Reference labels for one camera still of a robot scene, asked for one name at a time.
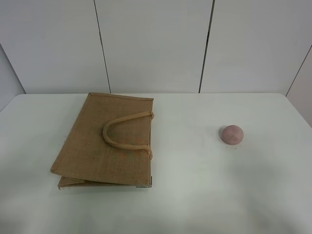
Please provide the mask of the pink peach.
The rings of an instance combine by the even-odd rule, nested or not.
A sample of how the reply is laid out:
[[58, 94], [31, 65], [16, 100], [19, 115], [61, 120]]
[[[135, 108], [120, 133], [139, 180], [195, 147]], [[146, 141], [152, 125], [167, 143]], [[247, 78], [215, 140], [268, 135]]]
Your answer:
[[228, 145], [238, 145], [244, 138], [244, 132], [236, 125], [229, 125], [220, 130], [219, 136]]

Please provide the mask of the brown linen tote bag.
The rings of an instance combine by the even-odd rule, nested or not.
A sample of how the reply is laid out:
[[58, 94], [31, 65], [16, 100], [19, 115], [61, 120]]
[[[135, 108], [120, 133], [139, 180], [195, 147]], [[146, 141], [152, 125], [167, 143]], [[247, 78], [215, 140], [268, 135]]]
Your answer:
[[89, 93], [51, 167], [58, 186], [151, 187], [153, 99]]

